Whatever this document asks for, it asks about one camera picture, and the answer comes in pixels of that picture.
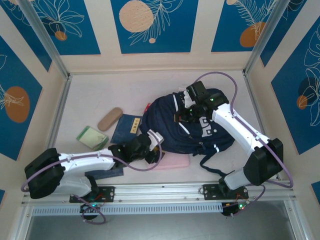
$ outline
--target metal vent grille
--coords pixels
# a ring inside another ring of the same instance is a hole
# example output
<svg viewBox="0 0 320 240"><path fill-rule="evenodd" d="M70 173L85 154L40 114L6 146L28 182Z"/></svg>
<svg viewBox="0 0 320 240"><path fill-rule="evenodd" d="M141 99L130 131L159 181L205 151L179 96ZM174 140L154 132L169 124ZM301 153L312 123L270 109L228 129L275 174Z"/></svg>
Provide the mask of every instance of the metal vent grille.
<svg viewBox="0 0 320 240"><path fill-rule="evenodd" d="M184 204L121 204L105 205L101 209L104 215L134 214L191 214L222 213L221 203L184 203ZM38 206L32 216L75 216L80 214L80 206Z"/></svg>

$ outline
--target pink pad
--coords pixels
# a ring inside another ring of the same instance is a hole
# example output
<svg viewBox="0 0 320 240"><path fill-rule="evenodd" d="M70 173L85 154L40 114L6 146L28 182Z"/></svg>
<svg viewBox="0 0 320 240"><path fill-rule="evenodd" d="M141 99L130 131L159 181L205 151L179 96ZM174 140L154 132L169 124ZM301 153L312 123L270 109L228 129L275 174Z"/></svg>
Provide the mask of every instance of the pink pad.
<svg viewBox="0 0 320 240"><path fill-rule="evenodd" d="M152 167L153 165L155 165L155 163L148 164L148 168ZM156 166L153 170L186 168L189 165L190 161L188 154L177 154L166 151L159 165Z"/></svg>

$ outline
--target backpack strap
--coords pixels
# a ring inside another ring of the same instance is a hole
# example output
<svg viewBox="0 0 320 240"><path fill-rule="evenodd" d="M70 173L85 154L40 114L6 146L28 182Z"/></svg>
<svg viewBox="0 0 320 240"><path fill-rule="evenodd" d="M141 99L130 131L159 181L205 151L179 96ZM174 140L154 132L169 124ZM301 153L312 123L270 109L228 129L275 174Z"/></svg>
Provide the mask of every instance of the backpack strap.
<svg viewBox="0 0 320 240"><path fill-rule="evenodd" d="M215 169L215 168L210 168L210 167L207 167L207 166L204 166L204 164L206 163L206 161L208 161L213 155L215 155L215 152L213 153L209 153L207 154L200 162L200 166L202 168L204 168L205 170L207 170L208 172L210 173L213 173L213 174L219 174L222 178L225 177L227 174L222 172L221 170L219 169Z"/></svg>

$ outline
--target navy backpack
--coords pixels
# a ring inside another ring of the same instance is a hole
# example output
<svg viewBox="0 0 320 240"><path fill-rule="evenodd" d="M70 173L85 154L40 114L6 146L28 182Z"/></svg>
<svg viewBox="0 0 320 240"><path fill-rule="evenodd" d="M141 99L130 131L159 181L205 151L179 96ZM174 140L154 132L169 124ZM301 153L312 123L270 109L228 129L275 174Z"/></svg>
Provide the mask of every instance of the navy backpack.
<svg viewBox="0 0 320 240"><path fill-rule="evenodd" d="M210 94L221 93L219 89L208 89ZM175 122L174 115L184 107L183 92L172 93L157 98L143 114L140 130L146 134L149 129L160 133L164 141L164 151L176 154L205 155L200 166L207 171L224 177L226 174L218 169L204 166L214 154L229 148L234 138L219 124L208 121L205 117L199 123Z"/></svg>

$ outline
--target green notebook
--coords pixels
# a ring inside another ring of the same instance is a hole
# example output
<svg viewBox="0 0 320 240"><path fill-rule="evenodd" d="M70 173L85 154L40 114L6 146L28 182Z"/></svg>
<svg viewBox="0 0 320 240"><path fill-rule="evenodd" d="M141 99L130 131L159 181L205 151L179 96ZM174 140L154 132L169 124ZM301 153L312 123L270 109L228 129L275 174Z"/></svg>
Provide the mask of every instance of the green notebook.
<svg viewBox="0 0 320 240"><path fill-rule="evenodd" d="M103 149L109 141L108 136L94 130L90 126L86 126L76 139L94 151Z"/></svg>

